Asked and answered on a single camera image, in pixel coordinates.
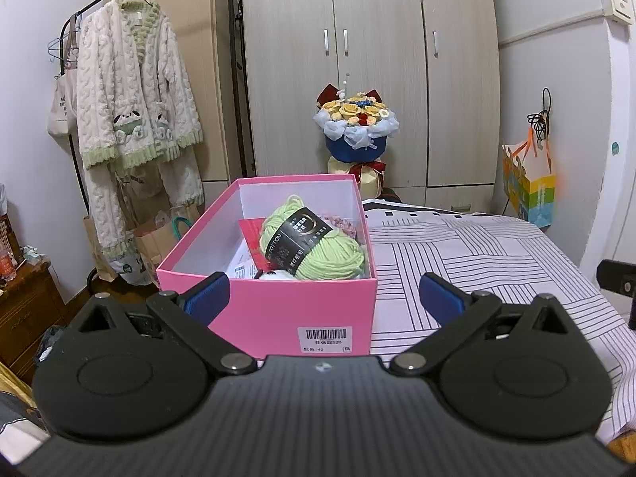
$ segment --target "drawer handle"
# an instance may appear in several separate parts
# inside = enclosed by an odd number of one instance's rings
[[[456,211],[457,213],[468,213],[471,210],[470,204],[465,206],[451,206],[450,211]]]
[[[15,330],[16,328],[18,328],[18,326],[24,323],[30,316],[31,316],[31,311],[28,311],[26,314],[24,314],[15,322],[15,324],[11,327],[11,330]]]

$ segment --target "barcode label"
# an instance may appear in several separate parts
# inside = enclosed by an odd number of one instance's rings
[[[303,353],[351,353],[353,328],[298,328],[300,351]]]

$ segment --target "wooden nightstand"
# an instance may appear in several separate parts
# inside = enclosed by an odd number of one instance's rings
[[[50,265],[48,260],[24,264],[0,296],[0,361],[29,385],[42,334],[53,324],[66,325],[64,302],[48,271]]]

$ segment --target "red bow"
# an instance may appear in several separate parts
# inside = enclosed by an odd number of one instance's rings
[[[360,177],[362,175],[362,167],[369,167],[371,170],[374,170],[378,173],[378,178],[380,179],[380,191],[384,188],[384,171],[387,169],[385,163],[381,163],[380,161],[370,161],[369,163],[358,163],[349,169],[349,173],[355,176],[355,180],[358,184],[360,184]]]

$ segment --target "yarn ball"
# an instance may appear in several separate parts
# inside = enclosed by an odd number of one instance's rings
[[[287,202],[271,214],[263,223],[260,248],[265,255],[267,246],[282,223],[290,218],[304,203],[297,195],[291,195]],[[298,266],[298,280],[351,280],[362,273],[365,253],[352,238],[335,228],[314,246]]]

